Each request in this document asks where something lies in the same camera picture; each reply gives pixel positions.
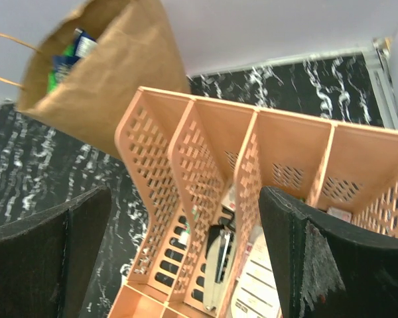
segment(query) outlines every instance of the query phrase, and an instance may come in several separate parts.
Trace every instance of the paper bag handle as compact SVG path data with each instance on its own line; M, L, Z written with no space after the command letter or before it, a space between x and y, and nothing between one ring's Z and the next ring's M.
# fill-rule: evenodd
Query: paper bag handle
M0 33L0 37L1 37L1 38L8 38L9 40L12 40L13 42L22 44L23 46L26 46L27 48L31 48L31 49L33 49L34 51L37 51L37 49L36 49L34 46L31 46L31 45L29 45L29 44L27 44L27 43L25 43L25 42L23 42L23 41L21 41L21 40L18 40L17 38L14 38L13 36ZM22 87L22 85L21 85L20 83L16 83L16 82L14 82L14 81L10 81L10 80L5 79L5 78L1 78L1 77L0 77L0 81L2 81L3 83L8 83L8 84L14 85L14 86Z

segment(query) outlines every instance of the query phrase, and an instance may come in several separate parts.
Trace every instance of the brown paper bag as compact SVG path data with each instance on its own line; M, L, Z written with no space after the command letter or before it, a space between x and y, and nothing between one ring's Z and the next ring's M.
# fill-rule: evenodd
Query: brown paper bag
M76 28L98 45L46 95L52 56L72 43ZM115 129L140 85L190 91L159 0L90 0L35 50L22 84L0 78L21 87L18 111L116 158Z

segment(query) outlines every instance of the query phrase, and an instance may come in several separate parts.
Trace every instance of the blue package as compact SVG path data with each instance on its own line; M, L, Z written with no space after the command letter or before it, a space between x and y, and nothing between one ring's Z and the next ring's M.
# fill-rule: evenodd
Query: blue package
M74 41L74 56L85 58L95 47L97 42L86 31L76 29Z
M62 82L70 73L72 66L79 60L77 56L55 55L53 56L53 72L56 84Z

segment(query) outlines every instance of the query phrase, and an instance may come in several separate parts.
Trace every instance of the desk organizer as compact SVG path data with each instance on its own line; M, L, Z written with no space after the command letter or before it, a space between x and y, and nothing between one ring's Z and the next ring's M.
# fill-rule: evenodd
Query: desk organizer
M110 318L225 317L263 186L344 209L353 224L398 238L398 131L140 87L115 143L149 226ZM206 311L207 230L224 217L232 184L235 260L225 297Z

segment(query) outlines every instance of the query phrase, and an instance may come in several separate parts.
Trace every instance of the black and white marble pattern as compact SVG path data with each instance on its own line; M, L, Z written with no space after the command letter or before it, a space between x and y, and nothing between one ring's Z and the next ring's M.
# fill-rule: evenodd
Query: black and white marble pattern
M0 109L0 225L105 184L113 209L81 317L106 317L147 230L147 212L119 160L68 135Z
M196 95L383 126L362 55L193 78Z
M362 56L199 76L192 92L381 126ZM105 184L113 210L81 317L106 317L147 230L147 212L124 165L99 150L0 109L0 225Z

